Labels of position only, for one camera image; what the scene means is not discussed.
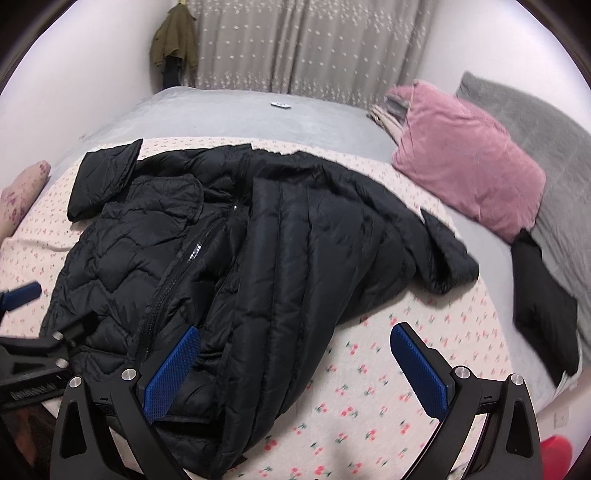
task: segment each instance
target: black puffer jacket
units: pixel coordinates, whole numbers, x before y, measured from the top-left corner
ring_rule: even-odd
[[[155,423],[187,469],[220,478],[304,390],[335,326],[418,280],[434,293],[478,265],[435,217],[336,163],[250,145],[86,154],[68,206],[99,215],[66,258],[49,335],[96,313],[72,356],[89,380],[139,366],[181,323],[198,362]]]

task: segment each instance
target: electrical outlet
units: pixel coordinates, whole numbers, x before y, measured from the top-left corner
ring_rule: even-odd
[[[554,414],[554,428],[566,427],[569,423],[569,408],[563,408]]]

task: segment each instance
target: patterned curtain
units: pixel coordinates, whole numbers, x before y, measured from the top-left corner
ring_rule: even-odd
[[[412,81],[438,0],[188,0],[199,68],[185,85],[370,107]]]

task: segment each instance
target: wall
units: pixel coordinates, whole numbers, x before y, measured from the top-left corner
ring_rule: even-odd
[[[591,90],[517,0],[440,0],[418,78],[454,93],[465,70],[530,92],[591,132]]]
[[[174,3],[77,0],[33,44],[0,95],[0,188],[158,91],[150,43]]]
[[[579,457],[591,436],[591,423],[582,422],[582,419],[589,418],[590,401],[591,369],[586,369],[581,373],[576,388],[560,394],[536,415],[540,439],[545,440],[552,435],[568,438],[573,446],[572,463]]]

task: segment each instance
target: pink pillow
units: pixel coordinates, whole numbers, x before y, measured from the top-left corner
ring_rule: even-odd
[[[47,183],[51,166],[40,161],[25,168],[0,196],[0,244],[17,229]]]
[[[397,170],[507,242],[534,226],[545,174],[497,120],[422,81],[388,93],[410,101]]]

